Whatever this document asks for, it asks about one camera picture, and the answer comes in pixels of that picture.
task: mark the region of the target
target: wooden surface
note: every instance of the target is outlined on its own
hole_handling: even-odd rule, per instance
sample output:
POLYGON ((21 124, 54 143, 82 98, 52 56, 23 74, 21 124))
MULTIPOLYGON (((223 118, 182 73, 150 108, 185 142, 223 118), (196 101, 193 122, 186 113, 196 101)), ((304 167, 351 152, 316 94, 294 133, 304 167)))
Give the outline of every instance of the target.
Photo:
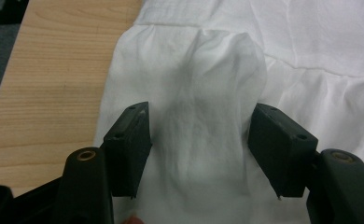
POLYGON ((15 196, 92 145, 107 70, 139 0, 31 0, 0 88, 0 185, 15 196))

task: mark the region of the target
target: white cloth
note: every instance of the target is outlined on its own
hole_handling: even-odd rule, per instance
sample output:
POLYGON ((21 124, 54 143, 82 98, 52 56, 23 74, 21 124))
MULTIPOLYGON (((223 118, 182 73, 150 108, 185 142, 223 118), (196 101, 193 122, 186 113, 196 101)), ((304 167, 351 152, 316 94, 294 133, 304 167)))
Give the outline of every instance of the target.
POLYGON ((259 101, 318 150, 364 160, 364 1, 146 0, 116 46, 94 144, 143 101, 153 147, 116 223, 309 223, 305 199, 276 199, 246 130, 259 101))

